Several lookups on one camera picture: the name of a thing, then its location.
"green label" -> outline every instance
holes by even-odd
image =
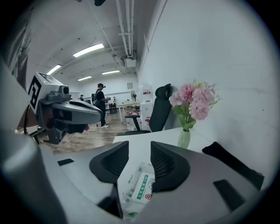
[[[145,176],[144,176],[144,180],[143,180],[142,186],[141,186],[141,188],[140,188],[140,191],[139,191],[139,193],[138,193],[137,199],[141,199],[141,198],[142,198],[142,195],[143,195],[143,192],[144,192],[144,189],[145,189],[147,180],[148,180],[148,176],[149,176],[149,175],[145,175]]]

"black shirt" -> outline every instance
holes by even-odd
[[[99,105],[102,108],[105,108],[105,103],[101,100],[101,99],[105,98],[105,96],[104,96],[104,93],[99,89],[96,91],[96,98],[98,100]]]

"wooden floor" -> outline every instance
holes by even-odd
[[[120,122],[119,111],[117,113],[110,114],[107,112],[105,118],[106,122],[109,122],[109,127],[102,129],[100,122],[98,127],[96,124],[89,125],[90,129],[84,131],[83,133],[66,134],[61,140],[59,145],[53,145],[43,142],[43,139],[47,140],[48,136],[43,134],[38,137],[40,144],[48,145],[52,148],[55,154],[57,153],[67,153],[76,152],[86,149],[92,149],[104,145],[111,144],[118,133],[123,133],[128,131],[126,128],[125,119],[123,123]]]

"backpack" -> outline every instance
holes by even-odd
[[[99,92],[100,92],[100,90],[97,90],[96,93],[91,94],[92,103],[93,103],[93,105],[96,106],[96,107],[99,105],[99,101],[98,101],[97,95],[96,95],[96,94],[99,93]]]

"man in black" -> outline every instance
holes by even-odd
[[[106,115],[106,107],[105,107],[105,103],[108,101],[102,90],[104,88],[104,85],[102,83],[99,83],[97,85],[98,89],[96,91],[96,98],[98,100],[98,108],[102,110],[102,113],[103,113],[103,117],[101,119],[101,128],[108,128],[109,126],[106,125],[106,122],[105,122],[105,115]]]

